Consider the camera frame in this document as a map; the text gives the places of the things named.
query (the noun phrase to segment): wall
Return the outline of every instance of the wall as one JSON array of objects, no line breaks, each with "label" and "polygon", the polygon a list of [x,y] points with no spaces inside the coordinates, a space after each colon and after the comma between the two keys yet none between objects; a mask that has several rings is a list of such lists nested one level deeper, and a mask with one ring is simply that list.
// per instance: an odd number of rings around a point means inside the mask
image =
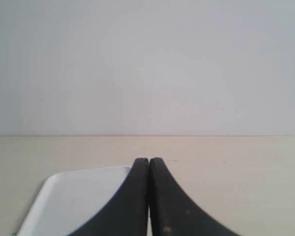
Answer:
[{"label": "wall", "polygon": [[0,0],[0,135],[295,135],[295,0]]}]

